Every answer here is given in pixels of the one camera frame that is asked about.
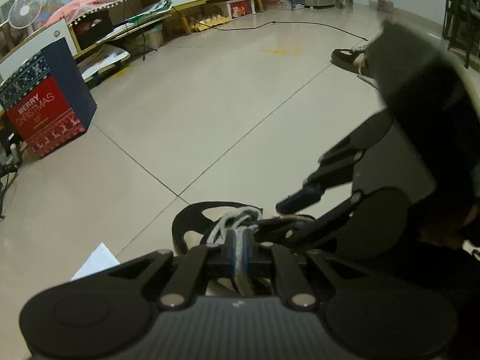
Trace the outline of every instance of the egg carton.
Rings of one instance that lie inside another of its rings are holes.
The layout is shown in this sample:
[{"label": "egg carton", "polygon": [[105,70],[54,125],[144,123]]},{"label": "egg carton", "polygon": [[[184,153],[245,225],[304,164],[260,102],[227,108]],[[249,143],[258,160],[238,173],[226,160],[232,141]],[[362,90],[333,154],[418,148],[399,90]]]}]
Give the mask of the egg carton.
[{"label": "egg carton", "polygon": [[225,24],[231,21],[228,16],[212,15],[212,16],[198,16],[189,18],[189,26],[193,32],[202,32],[210,27],[215,27],[220,24]]}]

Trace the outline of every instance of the tiled floor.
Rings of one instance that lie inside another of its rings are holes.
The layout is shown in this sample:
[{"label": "tiled floor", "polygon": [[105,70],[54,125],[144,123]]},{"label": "tiled floor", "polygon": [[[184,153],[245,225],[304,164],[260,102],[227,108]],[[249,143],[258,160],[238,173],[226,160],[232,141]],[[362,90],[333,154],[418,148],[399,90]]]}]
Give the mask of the tiled floor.
[{"label": "tiled floor", "polygon": [[[312,21],[362,37],[377,13],[268,11],[230,27]],[[188,203],[239,200],[266,208],[295,191],[319,154],[381,108],[376,91],[330,65],[335,48],[364,43],[313,24],[208,30],[135,61],[92,93],[88,133],[27,161],[0,223],[0,359],[26,353],[18,313],[66,281],[100,243],[120,261],[172,248],[170,226]],[[480,75],[469,77],[480,88]],[[319,215],[344,186],[309,209]]]}]

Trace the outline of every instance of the silver screw head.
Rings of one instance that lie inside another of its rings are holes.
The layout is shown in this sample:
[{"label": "silver screw head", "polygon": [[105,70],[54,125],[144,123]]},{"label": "silver screw head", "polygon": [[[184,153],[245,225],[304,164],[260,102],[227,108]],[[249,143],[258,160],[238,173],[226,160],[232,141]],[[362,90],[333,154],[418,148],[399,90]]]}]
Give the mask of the silver screw head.
[{"label": "silver screw head", "polygon": [[309,307],[315,303],[317,299],[310,294],[296,294],[292,296],[292,303],[299,307]]},{"label": "silver screw head", "polygon": [[355,192],[350,199],[350,203],[352,204],[358,203],[361,198],[362,198],[362,194],[360,192]]},{"label": "silver screw head", "polygon": [[356,161],[359,161],[359,159],[361,159],[363,156],[363,153],[361,151],[357,151],[357,153],[354,155],[353,157],[353,160],[356,162]]},{"label": "silver screw head", "polygon": [[185,301],[185,298],[180,294],[167,294],[160,298],[160,302],[164,306],[177,307]]}]

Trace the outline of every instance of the yellow stain on floor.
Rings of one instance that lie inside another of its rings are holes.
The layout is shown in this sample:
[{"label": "yellow stain on floor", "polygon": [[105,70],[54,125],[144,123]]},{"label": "yellow stain on floor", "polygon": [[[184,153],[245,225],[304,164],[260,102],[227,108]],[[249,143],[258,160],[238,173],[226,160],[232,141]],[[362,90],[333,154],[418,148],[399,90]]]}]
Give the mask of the yellow stain on floor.
[{"label": "yellow stain on floor", "polygon": [[112,75],[111,75],[110,77],[108,77],[106,80],[111,80],[111,79],[114,78],[114,77],[121,77],[121,76],[123,76],[123,75],[125,74],[125,72],[126,72],[127,69],[130,69],[130,66],[124,67],[122,70],[118,71],[117,73],[112,74]]},{"label": "yellow stain on floor", "polygon": [[276,56],[300,56],[302,53],[299,50],[284,50],[284,49],[262,49],[263,53],[272,53]]}]

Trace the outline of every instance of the black cable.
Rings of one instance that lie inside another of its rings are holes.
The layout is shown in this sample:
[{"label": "black cable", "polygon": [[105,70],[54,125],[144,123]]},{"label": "black cable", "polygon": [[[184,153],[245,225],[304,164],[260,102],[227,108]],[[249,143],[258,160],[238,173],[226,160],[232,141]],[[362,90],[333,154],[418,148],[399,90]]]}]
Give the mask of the black cable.
[{"label": "black cable", "polygon": [[368,42],[368,38],[364,38],[363,36],[359,36],[359,35],[356,35],[354,33],[351,33],[351,32],[348,32],[348,31],[345,31],[345,30],[342,30],[341,28],[338,28],[338,27],[335,27],[335,26],[331,26],[329,24],[323,24],[323,23],[315,23],[313,21],[269,21],[268,23],[265,23],[265,24],[262,24],[260,26],[257,26],[257,27],[247,27],[247,28],[217,28],[217,27],[212,27],[212,26],[209,26],[208,24],[202,24],[202,23],[199,23],[198,21],[194,21],[192,20],[192,23],[197,23],[197,24],[200,24],[202,26],[206,26],[208,28],[213,28],[214,30],[218,30],[218,31],[243,31],[243,30],[257,30],[258,28],[261,28],[261,27],[264,27],[266,26],[267,24],[316,24],[318,26],[324,26],[324,27],[330,27],[330,28],[333,28],[334,30],[339,30],[339,31],[342,31],[348,35],[352,35],[356,38],[360,38],[364,41],[367,41]]},{"label": "black cable", "polygon": [[158,49],[154,49],[153,47],[149,47],[149,46],[147,46],[147,45],[145,45],[145,44],[136,44],[136,45],[130,47],[130,50],[133,50],[133,49],[135,49],[135,48],[137,48],[137,47],[144,47],[144,48],[150,49],[150,50],[152,50],[152,51],[158,51]]},{"label": "black cable", "polygon": [[[125,15],[126,15],[126,5],[125,4],[128,4],[128,8],[130,8],[130,10],[132,11],[132,13],[134,12],[134,10],[132,9],[131,5],[130,5],[130,2],[128,0],[124,0],[124,5],[123,5],[123,21],[126,21],[126,18],[125,18]],[[137,29],[140,28],[140,20],[138,20],[138,16],[135,16],[135,20],[137,22]],[[129,31],[129,28],[127,26],[127,23],[125,23],[125,28],[127,30],[127,32]],[[143,61],[145,61],[145,48],[147,47],[145,45],[145,43],[147,42],[147,38],[145,37],[145,32],[142,32],[142,37],[143,37]]]},{"label": "black cable", "polygon": [[7,182],[5,184],[5,188],[3,189],[3,192],[0,197],[0,222],[5,219],[5,216],[3,215],[3,198],[5,198],[5,194],[7,193],[7,190],[9,188],[9,185],[8,185],[9,177],[10,177],[10,173],[7,173]]}]

